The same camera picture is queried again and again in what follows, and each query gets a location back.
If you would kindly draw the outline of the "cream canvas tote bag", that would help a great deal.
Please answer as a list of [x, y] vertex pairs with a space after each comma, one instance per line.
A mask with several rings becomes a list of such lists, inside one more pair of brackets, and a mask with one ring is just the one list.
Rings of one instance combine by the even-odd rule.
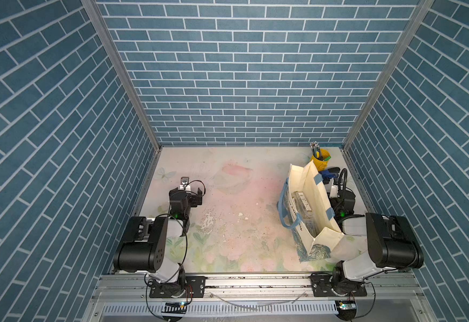
[[329, 257], [344, 237], [313, 162], [289, 167], [277, 210], [281, 225], [292, 232], [302, 262]]

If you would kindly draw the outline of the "clear compass set case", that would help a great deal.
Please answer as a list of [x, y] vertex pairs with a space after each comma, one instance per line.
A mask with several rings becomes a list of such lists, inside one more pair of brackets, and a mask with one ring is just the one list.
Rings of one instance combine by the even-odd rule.
[[296, 191], [292, 194], [292, 198], [296, 205], [297, 212], [304, 216], [311, 216], [313, 210], [305, 196], [301, 191]]

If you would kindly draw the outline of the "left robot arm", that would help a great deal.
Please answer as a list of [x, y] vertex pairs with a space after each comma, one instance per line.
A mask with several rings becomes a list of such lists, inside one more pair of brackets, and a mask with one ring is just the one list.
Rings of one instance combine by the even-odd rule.
[[113, 257], [114, 271], [143, 273], [146, 297], [170, 299], [186, 296], [191, 303], [193, 287], [186, 280], [185, 260], [174, 262], [165, 255], [168, 237], [183, 237], [188, 247], [191, 209], [202, 204], [206, 189], [192, 191], [187, 185], [169, 192], [169, 210], [154, 219], [131, 217]]

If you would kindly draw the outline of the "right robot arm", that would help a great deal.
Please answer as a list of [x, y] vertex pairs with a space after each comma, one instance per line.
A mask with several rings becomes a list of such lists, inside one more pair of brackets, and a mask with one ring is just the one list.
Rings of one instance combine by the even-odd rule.
[[343, 232], [342, 240], [330, 253], [336, 264], [327, 282], [329, 293], [355, 295], [377, 275], [423, 266], [423, 252], [405, 217], [356, 214], [352, 191], [331, 193], [329, 197], [335, 223]]

